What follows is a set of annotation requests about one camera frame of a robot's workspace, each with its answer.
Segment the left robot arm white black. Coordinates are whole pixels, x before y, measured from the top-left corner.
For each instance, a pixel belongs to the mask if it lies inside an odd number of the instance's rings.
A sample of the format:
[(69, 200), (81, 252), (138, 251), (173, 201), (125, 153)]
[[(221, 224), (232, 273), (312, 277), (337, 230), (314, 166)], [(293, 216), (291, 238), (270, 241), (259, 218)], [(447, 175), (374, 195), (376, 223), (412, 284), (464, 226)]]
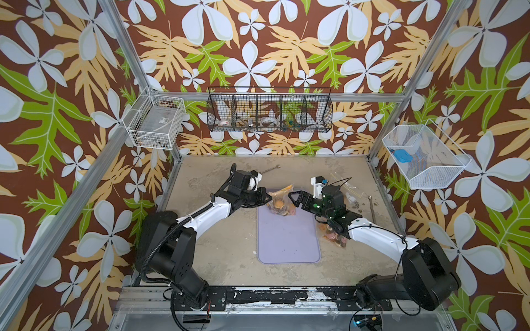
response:
[(259, 208), (272, 201), (259, 186), (262, 174), (230, 167), (228, 179), (210, 201), (183, 217), (176, 212), (155, 212), (146, 217), (136, 249), (135, 270), (148, 284), (166, 284), (191, 308), (208, 300), (208, 283), (193, 269), (196, 241), (217, 222), (240, 208)]

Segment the ziploc bag with cookies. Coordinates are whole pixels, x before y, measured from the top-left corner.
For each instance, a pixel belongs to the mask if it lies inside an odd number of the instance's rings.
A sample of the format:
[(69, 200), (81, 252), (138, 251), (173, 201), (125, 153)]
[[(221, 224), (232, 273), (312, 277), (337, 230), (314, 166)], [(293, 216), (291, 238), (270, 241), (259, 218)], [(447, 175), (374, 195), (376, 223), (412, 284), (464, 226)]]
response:
[(272, 198), (272, 200), (266, 204), (269, 211), (274, 215), (280, 215), (283, 217), (294, 216), (296, 214), (296, 208), (288, 196), (292, 191), (293, 185), (289, 185), (280, 190), (268, 192)]

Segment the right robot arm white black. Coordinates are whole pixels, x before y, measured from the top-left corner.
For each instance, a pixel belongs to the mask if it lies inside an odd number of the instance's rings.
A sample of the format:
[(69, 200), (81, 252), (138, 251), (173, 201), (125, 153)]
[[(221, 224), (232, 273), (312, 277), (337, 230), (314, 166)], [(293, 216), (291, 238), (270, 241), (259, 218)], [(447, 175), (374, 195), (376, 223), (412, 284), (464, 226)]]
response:
[(361, 306), (404, 300), (433, 311), (461, 287), (462, 281), (436, 240), (418, 240), (375, 225), (346, 208), (337, 186), (324, 187), (319, 198), (302, 190), (289, 193), (288, 197), (295, 207), (323, 218), (337, 234), (365, 244), (397, 263), (394, 274), (372, 274), (356, 285)]

